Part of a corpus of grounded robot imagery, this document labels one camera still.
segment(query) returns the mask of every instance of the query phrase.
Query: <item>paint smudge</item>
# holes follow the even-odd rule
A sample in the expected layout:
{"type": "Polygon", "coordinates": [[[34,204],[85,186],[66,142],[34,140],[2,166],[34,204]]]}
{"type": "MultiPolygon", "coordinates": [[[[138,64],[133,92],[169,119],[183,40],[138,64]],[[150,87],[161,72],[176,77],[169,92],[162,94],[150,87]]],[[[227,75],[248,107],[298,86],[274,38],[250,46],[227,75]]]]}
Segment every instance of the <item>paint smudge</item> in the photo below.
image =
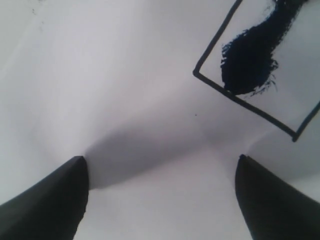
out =
{"type": "Polygon", "coordinates": [[[308,0],[276,0],[267,19],[245,30],[222,48],[224,89],[234,95],[262,94],[276,85],[272,72],[278,68],[273,52],[290,30],[308,0]]]}

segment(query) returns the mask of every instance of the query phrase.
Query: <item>black ink stroke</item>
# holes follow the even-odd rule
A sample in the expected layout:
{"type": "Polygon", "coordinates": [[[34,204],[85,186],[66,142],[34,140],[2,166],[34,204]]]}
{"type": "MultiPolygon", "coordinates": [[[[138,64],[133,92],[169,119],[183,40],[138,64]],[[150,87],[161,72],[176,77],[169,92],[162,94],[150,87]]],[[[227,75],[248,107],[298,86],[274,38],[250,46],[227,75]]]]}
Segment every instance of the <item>black ink stroke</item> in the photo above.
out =
{"type": "Polygon", "coordinates": [[[245,30],[222,48],[224,89],[233,95],[263,93],[276,85],[271,77],[278,68],[273,52],[290,30],[308,0],[278,0],[267,19],[245,30]]]}
{"type": "Polygon", "coordinates": [[[199,79],[201,82],[207,84],[208,86],[212,87],[222,95],[224,95],[226,98],[230,99],[231,101],[235,102],[236,104],[242,106],[243,108],[249,110],[252,113],[255,113],[256,115],[260,116],[261,118],[265,119],[266,121],[270,122],[274,126],[278,127],[285,133],[287,133],[289,136],[292,137],[292,141],[296,142],[303,131],[306,129],[308,124],[311,122],[311,120],[317,115],[317,113],[320,111],[320,101],[318,104],[313,108],[313,110],[308,114],[308,116],[305,117],[301,125],[299,126],[297,131],[292,130],[290,127],[288,127],[286,124],[281,122],[280,120],[276,119],[275,117],[271,116],[270,114],[266,113],[265,111],[257,108],[256,106],[253,106],[252,104],[242,100],[241,98],[235,96],[230,91],[225,90],[223,87],[221,87],[219,84],[215,83],[205,75],[203,75],[200,71],[208,57],[210,56],[212,50],[215,48],[217,42],[219,41],[220,37],[223,35],[224,31],[226,30],[227,26],[229,25],[230,21],[232,20],[234,14],[238,10],[239,6],[243,0],[235,0],[234,4],[232,5],[231,9],[227,13],[225,19],[223,20],[220,28],[216,32],[216,34],[213,36],[212,40],[210,41],[209,45],[205,49],[204,53],[198,60],[198,62],[195,65],[194,70],[192,71],[193,76],[195,76],[197,79],[199,79]]]}

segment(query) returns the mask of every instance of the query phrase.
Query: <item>black rectangle outline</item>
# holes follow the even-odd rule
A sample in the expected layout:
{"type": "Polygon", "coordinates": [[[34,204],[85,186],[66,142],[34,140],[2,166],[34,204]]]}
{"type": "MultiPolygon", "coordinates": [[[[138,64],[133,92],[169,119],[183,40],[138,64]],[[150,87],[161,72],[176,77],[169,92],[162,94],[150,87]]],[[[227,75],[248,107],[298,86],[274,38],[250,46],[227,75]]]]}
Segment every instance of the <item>black rectangle outline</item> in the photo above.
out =
{"type": "Polygon", "coordinates": [[[207,60],[207,58],[211,54],[212,50],[214,49],[214,47],[217,44],[218,40],[220,39],[220,37],[222,36],[224,31],[226,30],[226,28],[227,28],[228,24],[230,23],[232,17],[236,13],[238,7],[241,5],[242,2],[243,2],[243,0],[236,0],[235,1],[233,6],[231,7],[230,11],[226,15],[222,25],[220,26],[220,28],[218,29],[218,31],[214,35],[213,39],[211,40],[210,44],[208,45],[208,47],[204,51],[203,55],[201,56],[201,58],[197,62],[197,64],[196,64],[196,66],[195,66],[195,68],[194,68],[192,73],[197,79],[201,80],[205,84],[207,84],[210,87],[212,87],[213,89],[217,90],[219,93],[221,93],[222,95],[224,95],[225,97],[227,97],[231,101],[239,104],[240,106],[248,109],[249,111],[259,115],[260,117],[264,118],[268,122],[270,122],[273,125],[277,126],[279,129],[281,129],[282,131],[284,131],[285,133],[290,135],[292,137],[292,141],[293,142],[296,142],[298,140],[298,138],[301,136],[301,134],[303,133],[303,131],[306,129],[307,125],[311,122],[311,120],[316,116],[316,114],[320,110],[320,101],[314,107],[314,109],[308,114],[308,116],[303,120],[303,122],[299,126],[298,130],[294,131],[290,127],[285,125],[283,122],[277,120],[276,118],[274,118],[270,114],[262,111],[261,109],[255,107],[255,106],[247,103],[246,101],[238,98],[237,96],[231,94],[229,91],[225,90],[223,87],[219,86],[218,84],[216,84],[215,82],[213,82],[212,80],[210,80],[209,78],[207,78],[206,76],[204,76],[204,75],[202,75],[200,73],[201,67],[203,66],[203,64],[205,63],[205,61],[207,60]]]}

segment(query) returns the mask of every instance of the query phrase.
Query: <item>black line drawing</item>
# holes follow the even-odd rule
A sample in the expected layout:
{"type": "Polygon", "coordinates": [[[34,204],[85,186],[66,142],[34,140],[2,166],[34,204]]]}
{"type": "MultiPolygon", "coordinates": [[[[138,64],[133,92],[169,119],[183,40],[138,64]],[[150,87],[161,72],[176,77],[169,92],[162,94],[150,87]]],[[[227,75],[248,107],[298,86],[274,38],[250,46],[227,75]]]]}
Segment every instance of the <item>black line drawing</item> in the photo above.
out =
{"type": "MultiPolygon", "coordinates": [[[[293,7],[288,10],[286,18],[282,19],[282,26],[280,26],[280,31],[276,32],[275,35],[273,36],[272,43],[268,46],[269,53],[271,53],[275,47],[282,41],[282,38],[284,35],[287,33],[287,31],[290,29],[292,20],[296,17],[298,14],[299,10],[301,9],[302,5],[307,2],[308,0],[295,0],[295,1],[290,1],[293,2],[293,7]]],[[[222,80],[225,83],[225,86],[222,87],[219,84],[213,82],[210,80],[208,77],[204,76],[203,74],[200,73],[202,66],[208,59],[209,55],[211,54],[212,50],[216,46],[218,40],[221,38],[223,35],[224,31],[226,30],[227,26],[229,25],[231,19],[233,18],[234,14],[236,13],[237,9],[241,5],[243,0],[236,0],[231,9],[229,10],[227,16],[225,17],[223,23],[221,24],[220,28],[218,29],[217,33],[209,43],[208,47],[202,54],[201,58],[197,62],[194,70],[193,70],[193,75],[204,82],[205,84],[209,85],[213,89],[217,90],[220,92],[222,95],[225,97],[229,98],[233,102],[241,105],[242,107],[250,110],[251,112],[259,115],[260,117],[264,118],[265,120],[269,121],[273,125],[277,126],[279,129],[287,133],[292,137],[292,141],[296,142],[298,138],[301,136],[307,125],[311,122],[311,120],[316,116],[318,111],[320,110],[320,101],[318,104],[313,108],[313,110],[308,114],[308,116],[304,119],[304,121],[301,123],[301,125],[298,127],[297,131],[292,130],[289,126],[281,122],[280,120],[276,119],[275,117],[271,116],[270,114],[266,113],[265,111],[259,109],[256,106],[253,106],[252,104],[240,99],[237,97],[237,95],[243,94],[243,93],[251,93],[252,95],[261,93],[260,91],[265,91],[267,90],[271,85],[276,85],[276,83],[270,78],[272,77],[272,71],[275,70],[278,67],[278,63],[272,59],[272,54],[266,56],[266,63],[264,62],[263,64],[260,65],[260,69],[267,70],[265,71],[265,75],[261,77],[259,81],[255,82],[254,84],[250,83],[244,83],[242,86],[239,87],[237,86],[238,83],[230,81],[228,79],[229,76],[223,76],[224,70],[228,70],[228,68],[223,69],[225,66],[230,67],[232,66],[232,62],[228,62],[226,59],[222,59],[221,61],[221,68],[222,68],[222,80]]],[[[275,21],[277,18],[279,18],[279,8],[282,7],[287,7],[288,0],[277,0],[275,1],[276,8],[273,11],[273,14],[271,14],[265,22],[267,21],[275,21]]],[[[245,36],[248,34],[249,30],[243,32],[240,34],[234,41],[237,39],[243,40],[245,36]]],[[[222,50],[222,56],[227,57],[228,54],[232,54],[232,43],[231,42],[229,45],[226,45],[223,50],[222,50]]]]}

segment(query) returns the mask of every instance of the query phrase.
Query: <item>white surface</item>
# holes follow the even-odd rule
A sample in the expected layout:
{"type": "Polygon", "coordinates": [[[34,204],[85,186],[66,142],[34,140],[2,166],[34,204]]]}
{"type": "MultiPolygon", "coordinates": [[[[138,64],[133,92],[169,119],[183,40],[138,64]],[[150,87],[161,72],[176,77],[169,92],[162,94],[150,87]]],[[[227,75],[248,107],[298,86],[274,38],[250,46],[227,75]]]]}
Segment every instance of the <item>white surface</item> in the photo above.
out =
{"type": "Polygon", "coordinates": [[[1,171],[24,170],[4,175],[2,202],[85,155],[92,190],[76,240],[250,239],[236,164],[275,127],[192,76],[233,3],[47,1],[0,80],[13,136],[1,135],[12,149],[1,171]]]}

